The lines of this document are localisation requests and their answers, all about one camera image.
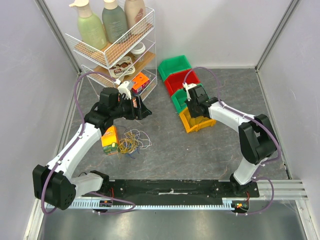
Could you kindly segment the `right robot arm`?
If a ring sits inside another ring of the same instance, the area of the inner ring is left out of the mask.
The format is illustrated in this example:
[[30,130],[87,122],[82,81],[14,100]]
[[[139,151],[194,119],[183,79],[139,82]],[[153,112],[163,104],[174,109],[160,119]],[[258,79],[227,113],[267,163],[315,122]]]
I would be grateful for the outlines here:
[[185,103],[192,118],[213,119],[238,133],[242,160],[230,176],[229,191],[235,197],[242,196],[259,166],[275,152],[281,154],[269,118],[264,114],[246,114],[217,97],[209,98],[201,85],[184,83],[183,88],[187,96]]

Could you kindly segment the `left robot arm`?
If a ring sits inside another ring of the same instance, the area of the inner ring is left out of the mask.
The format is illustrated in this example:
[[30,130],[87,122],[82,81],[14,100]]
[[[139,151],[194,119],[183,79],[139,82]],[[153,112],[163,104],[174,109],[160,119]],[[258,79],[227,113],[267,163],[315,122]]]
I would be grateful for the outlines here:
[[83,121],[69,143],[47,165],[37,165],[32,171],[34,195],[55,209],[66,210],[82,195],[94,192],[99,197],[110,191],[109,176],[96,170],[73,177],[73,173],[90,148],[98,142],[114,124],[114,120],[142,120],[152,114],[140,96],[132,96],[106,87],[100,92],[99,101],[84,116]]

